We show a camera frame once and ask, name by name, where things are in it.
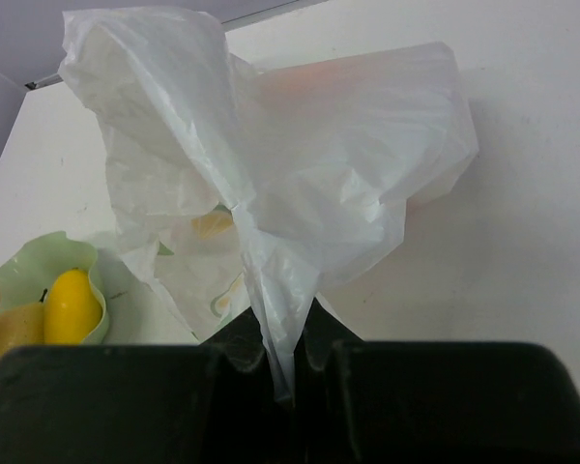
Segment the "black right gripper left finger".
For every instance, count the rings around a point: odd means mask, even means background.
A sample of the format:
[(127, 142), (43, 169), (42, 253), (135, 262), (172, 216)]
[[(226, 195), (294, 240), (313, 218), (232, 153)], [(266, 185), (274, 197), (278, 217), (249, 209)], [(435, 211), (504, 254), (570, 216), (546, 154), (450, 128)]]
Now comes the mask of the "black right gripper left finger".
[(251, 310), (198, 346), (29, 346), (0, 360), (0, 463), (294, 459)]

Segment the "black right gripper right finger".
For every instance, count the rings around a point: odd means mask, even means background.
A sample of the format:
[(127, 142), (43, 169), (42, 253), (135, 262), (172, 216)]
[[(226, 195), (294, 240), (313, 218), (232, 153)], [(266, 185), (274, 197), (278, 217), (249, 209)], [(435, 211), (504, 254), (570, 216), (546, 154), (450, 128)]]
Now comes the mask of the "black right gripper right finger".
[(364, 341), (314, 303), (295, 368), (309, 463), (580, 463), (580, 394), (543, 346)]

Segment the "yellow fake banana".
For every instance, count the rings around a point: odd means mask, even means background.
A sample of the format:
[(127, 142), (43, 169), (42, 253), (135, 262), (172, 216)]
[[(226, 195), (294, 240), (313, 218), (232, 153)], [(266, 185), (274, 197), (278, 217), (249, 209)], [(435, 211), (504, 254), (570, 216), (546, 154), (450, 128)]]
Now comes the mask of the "yellow fake banana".
[(46, 344), (79, 344), (102, 319), (89, 276), (68, 270), (55, 280), (44, 301), (43, 331)]

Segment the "white plastic bag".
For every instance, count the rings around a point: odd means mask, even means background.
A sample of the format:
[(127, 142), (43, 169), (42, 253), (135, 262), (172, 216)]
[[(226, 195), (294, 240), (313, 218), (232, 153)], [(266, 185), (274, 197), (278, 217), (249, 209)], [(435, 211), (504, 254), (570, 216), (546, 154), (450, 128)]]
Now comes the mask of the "white plastic bag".
[(407, 209), (478, 153), (453, 51), (427, 43), (260, 71), (212, 16), (64, 13), (59, 74), (98, 121), (124, 264), (198, 338), (232, 284), (260, 326), (275, 395), (316, 294), (370, 270)]

